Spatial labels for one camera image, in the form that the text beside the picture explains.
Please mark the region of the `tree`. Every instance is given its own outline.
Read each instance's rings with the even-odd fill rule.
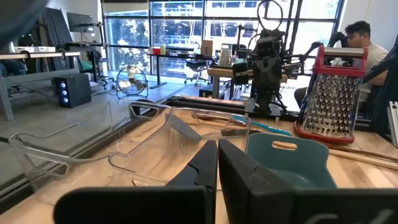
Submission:
[[[115,19],[111,21],[111,41],[119,45],[149,45],[149,23],[146,19]],[[116,70],[135,66],[149,73],[150,61],[144,49],[120,47],[114,50]]]

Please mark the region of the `metal grater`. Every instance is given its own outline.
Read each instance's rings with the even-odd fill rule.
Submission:
[[[301,130],[333,138],[352,138],[362,78],[317,76]]]
[[[333,143],[353,142],[367,53],[366,49],[319,48],[298,125],[295,123],[296,134]],[[324,66],[328,54],[356,60],[352,68]]]

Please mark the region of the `floor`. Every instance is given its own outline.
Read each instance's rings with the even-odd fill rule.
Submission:
[[[155,85],[156,77],[149,77],[150,85]],[[297,83],[291,81],[281,91],[282,100],[288,106],[288,110],[297,111],[298,106],[294,100],[294,88]],[[154,102],[166,100],[174,95],[198,96],[200,88],[206,83],[200,82],[198,86],[188,81],[184,84],[180,78],[162,77],[166,85],[149,90],[148,99]],[[103,90],[102,87],[92,89],[92,93]],[[128,97],[134,100],[140,97]],[[115,92],[101,93],[92,97],[90,103],[76,108],[61,108],[57,99],[51,95],[48,98],[40,94],[31,94],[28,99],[13,101],[15,120],[6,121],[0,112],[0,136],[9,138],[15,133],[25,132],[38,136],[45,136],[56,130],[69,126],[81,120],[98,114],[109,100],[117,100]],[[14,155],[11,145],[0,142],[0,195],[2,184],[22,173],[22,168]]]

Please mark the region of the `black computer tower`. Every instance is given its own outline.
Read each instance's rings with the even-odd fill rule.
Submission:
[[[54,78],[60,106],[74,108],[91,101],[91,88],[88,75],[73,74]]]

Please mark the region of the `teal plastic bowl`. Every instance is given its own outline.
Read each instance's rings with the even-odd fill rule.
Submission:
[[[292,143],[297,148],[275,148],[272,145],[274,141]],[[329,149],[318,142],[273,134],[251,134],[247,154],[297,189],[337,188],[326,167]]]

